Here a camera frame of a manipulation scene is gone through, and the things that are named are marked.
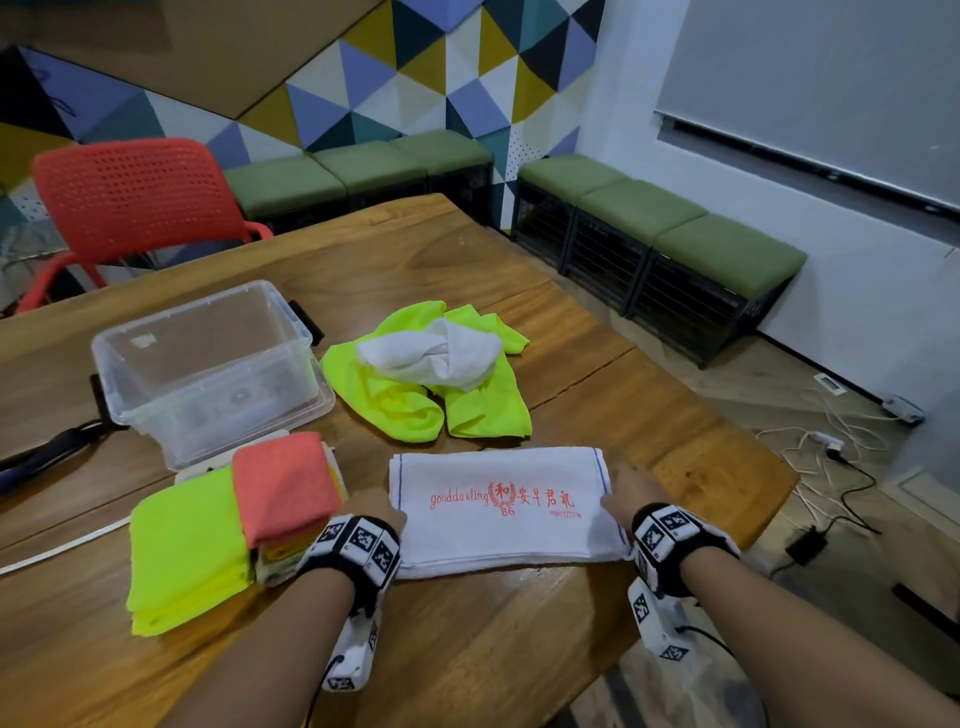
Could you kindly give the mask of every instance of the floor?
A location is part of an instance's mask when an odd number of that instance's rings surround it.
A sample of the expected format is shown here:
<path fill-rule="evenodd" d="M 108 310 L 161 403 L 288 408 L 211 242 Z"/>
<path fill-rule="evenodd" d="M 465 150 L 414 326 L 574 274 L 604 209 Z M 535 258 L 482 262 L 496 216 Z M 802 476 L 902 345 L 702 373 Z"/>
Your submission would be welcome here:
<path fill-rule="evenodd" d="M 855 430 L 864 448 L 860 464 L 880 477 L 909 433 L 900 422 L 884 421 L 872 401 L 848 392 L 829 395 L 814 381 L 819 371 L 760 337 L 742 340 L 721 354 L 706 371 L 664 346 L 639 326 L 620 318 L 568 279 L 531 257 L 600 321 L 634 342 L 688 387 L 709 400 L 731 421 L 754 433 L 782 427 L 823 430 L 843 436 L 826 416 L 827 402 Z M 779 452 L 796 447 L 798 429 L 761 435 Z M 803 470 L 816 468 L 810 443 L 786 455 Z M 832 482 L 816 475 L 804 479 L 825 495 L 862 485 L 860 473 L 831 466 Z M 840 509 L 804 490 L 814 505 L 831 515 Z M 944 536 L 877 489 L 851 498 L 857 512 L 883 532 L 872 536 L 838 523 L 827 549 L 805 568 L 777 576 L 785 588 L 841 619 L 940 690 L 960 693 L 960 644 L 902 605 L 890 588 L 903 582 L 941 611 L 960 615 L 960 544 Z M 827 520 L 818 514 L 821 525 Z M 748 554 L 748 563 L 764 572 L 787 563 L 783 548 L 813 519 L 791 497 Z M 702 610 L 685 611 L 690 623 L 715 630 Z M 743 672 L 718 647 L 705 643 L 695 660 L 680 664 L 654 657 L 641 643 L 596 680 L 551 723 L 551 728 L 687 728 L 692 726 L 762 726 L 756 693 Z"/>

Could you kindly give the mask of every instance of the person's right hand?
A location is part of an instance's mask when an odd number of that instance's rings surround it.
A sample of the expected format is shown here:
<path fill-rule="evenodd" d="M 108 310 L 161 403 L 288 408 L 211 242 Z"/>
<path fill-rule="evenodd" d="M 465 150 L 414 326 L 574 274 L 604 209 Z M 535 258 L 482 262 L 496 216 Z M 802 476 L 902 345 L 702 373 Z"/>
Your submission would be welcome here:
<path fill-rule="evenodd" d="M 650 503 L 673 503 L 674 500 L 646 468 L 617 459 L 611 468 L 613 493 L 600 498 L 602 505 L 614 520 L 628 531 L 636 512 Z"/>
<path fill-rule="evenodd" d="M 371 516 L 386 521 L 396 531 L 397 536 L 407 524 L 407 514 L 398 511 L 390 502 L 390 497 L 382 488 L 368 488 L 354 493 L 337 509 L 336 516 Z"/>

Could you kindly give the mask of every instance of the folded white towel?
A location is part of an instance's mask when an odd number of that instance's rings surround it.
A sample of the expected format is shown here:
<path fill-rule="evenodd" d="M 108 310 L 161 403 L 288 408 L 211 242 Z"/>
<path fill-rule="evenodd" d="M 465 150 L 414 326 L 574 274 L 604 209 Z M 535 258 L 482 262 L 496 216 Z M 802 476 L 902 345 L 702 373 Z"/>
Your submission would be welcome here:
<path fill-rule="evenodd" d="M 600 506 L 609 491 L 595 448 L 397 455 L 390 498 L 407 525 L 396 576 L 629 558 L 626 534 Z"/>
<path fill-rule="evenodd" d="M 437 319 L 423 331 L 398 331 L 357 344 L 357 359 L 389 379 L 469 392 L 492 374 L 502 351 L 496 334 Z"/>

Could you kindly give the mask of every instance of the neon yellow towel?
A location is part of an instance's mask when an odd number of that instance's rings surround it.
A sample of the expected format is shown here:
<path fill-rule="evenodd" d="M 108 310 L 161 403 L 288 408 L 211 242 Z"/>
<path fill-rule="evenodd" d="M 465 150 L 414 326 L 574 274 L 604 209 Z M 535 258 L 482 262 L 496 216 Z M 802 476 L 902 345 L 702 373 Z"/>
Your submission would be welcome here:
<path fill-rule="evenodd" d="M 230 468 L 140 502 L 130 523 L 133 633 L 162 634 L 253 582 Z"/>
<path fill-rule="evenodd" d="M 361 417 L 385 433 L 406 443 L 437 439 L 444 426 L 444 412 L 427 397 L 426 387 L 387 379 L 371 367 L 361 366 L 356 345 L 397 331 L 423 331 L 446 312 L 446 303 L 425 301 L 401 308 L 373 332 L 356 341 L 330 347 L 321 361 L 324 376 L 333 390 Z M 530 340 L 500 321 L 495 313 L 481 316 L 471 305 L 445 314 L 455 324 L 495 333 L 503 341 L 503 353 L 493 374 L 472 392 L 453 387 L 432 387 L 444 399 L 447 429 L 453 437 L 527 437 L 533 432 L 530 412 L 516 387 L 516 377 L 506 354 L 521 353 Z"/>

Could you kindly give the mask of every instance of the roller blind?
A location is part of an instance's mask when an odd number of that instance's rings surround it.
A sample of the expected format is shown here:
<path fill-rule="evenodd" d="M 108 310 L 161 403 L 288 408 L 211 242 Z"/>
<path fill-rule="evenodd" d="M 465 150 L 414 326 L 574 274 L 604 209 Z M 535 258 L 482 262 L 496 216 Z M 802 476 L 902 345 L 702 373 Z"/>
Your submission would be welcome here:
<path fill-rule="evenodd" d="M 691 0 L 658 111 L 960 208 L 960 2 Z"/>

